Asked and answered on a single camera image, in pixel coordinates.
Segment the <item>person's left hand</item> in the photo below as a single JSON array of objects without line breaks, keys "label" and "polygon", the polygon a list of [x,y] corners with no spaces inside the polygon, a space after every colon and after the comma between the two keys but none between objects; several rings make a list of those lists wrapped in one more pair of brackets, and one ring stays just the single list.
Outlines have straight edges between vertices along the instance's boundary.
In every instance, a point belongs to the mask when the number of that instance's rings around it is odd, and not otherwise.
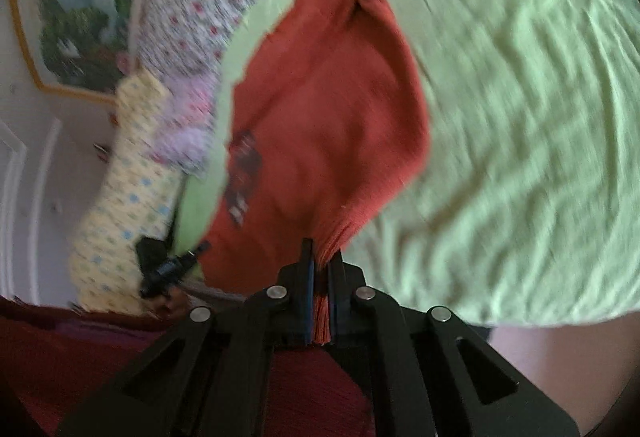
[{"label": "person's left hand", "polygon": [[183,319],[189,316],[191,308],[190,295],[178,285],[145,302],[145,313],[160,320]]}]

